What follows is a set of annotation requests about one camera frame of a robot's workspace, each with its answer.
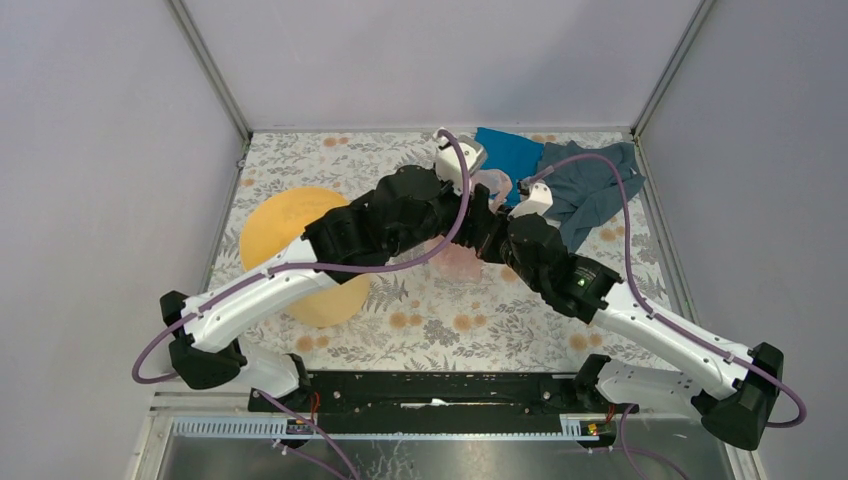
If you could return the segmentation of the pink plastic trash bag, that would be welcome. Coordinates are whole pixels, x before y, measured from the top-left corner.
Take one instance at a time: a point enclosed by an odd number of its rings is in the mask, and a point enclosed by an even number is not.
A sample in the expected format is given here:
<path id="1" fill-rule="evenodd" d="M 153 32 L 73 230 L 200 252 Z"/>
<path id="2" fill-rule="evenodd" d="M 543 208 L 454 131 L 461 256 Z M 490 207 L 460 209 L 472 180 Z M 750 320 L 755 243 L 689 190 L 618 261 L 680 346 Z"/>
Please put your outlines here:
<path id="1" fill-rule="evenodd" d="M 471 183 L 473 186 L 484 185 L 488 189 L 488 207 L 492 213 L 504 204 L 513 186 L 510 177 L 498 169 L 477 171 L 471 176 Z M 448 281 L 474 284 L 482 282 L 484 262 L 469 247 L 451 243 L 429 263 Z"/>

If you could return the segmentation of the yellow plastic trash bin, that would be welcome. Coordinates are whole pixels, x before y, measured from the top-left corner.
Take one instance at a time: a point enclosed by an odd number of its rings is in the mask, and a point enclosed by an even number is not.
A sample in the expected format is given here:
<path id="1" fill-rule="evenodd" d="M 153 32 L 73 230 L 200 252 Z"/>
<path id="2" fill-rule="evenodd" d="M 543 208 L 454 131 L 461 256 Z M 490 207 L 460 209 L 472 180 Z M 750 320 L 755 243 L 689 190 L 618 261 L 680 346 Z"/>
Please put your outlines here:
<path id="1" fill-rule="evenodd" d="M 262 202 L 247 218 L 239 239 L 242 267 L 250 270 L 269 260 L 299 237 L 305 227 L 330 209 L 349 201 L 321 187 L 299 187 Z M 283 312 L 316 328 L 342 324 L 360 312 L 370 292 L 370 278 L 360 275 L 349 282 L 300 299 Z"/>

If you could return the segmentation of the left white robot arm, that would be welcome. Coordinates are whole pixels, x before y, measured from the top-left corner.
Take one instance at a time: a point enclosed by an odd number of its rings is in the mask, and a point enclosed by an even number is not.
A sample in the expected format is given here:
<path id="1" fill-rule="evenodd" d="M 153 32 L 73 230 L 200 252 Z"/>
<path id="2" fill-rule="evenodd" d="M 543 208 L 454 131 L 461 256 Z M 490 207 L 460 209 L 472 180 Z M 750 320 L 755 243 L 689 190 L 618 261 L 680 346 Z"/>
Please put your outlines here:
<path id="1" fill-rule="evenodd" d="M 392 258 L 433 238 L 444 246 L 485 243 L 500 225 L 490 198 L 486 186 L 470 179 L 404 166 L 224 286 L 191 297 L 163 295 L 174 377 L 194 390 L 239 383 L 272 396 L 285 410 L 301 409 L 311 388 L 303 360 L 249 346 L 239 336 L 298 300 L 366 273 L 394 270 Z"/>

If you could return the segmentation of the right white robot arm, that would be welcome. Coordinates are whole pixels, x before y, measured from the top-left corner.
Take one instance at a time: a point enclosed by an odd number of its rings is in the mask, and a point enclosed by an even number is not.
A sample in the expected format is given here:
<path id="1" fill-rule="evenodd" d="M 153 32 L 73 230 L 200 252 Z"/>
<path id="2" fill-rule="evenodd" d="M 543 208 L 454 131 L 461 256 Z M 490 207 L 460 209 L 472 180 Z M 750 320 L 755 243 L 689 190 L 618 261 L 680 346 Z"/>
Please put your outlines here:
<path id="1" fill-rule="evenodd" d="M 494 215 L 471 239 L 480 259 L 510 267 L 555 312 L 626 337 L 675 368 L 627 366 L 594 355 L 573 386 L 583 410 L 597 412 L 608 403 L 658 408 L 699 420 L 736 448 L 759 447 L 779 395 L 780 349 L 724 339 L 652 305 L 617 271 L 568 252 L 539 215 Z"/>

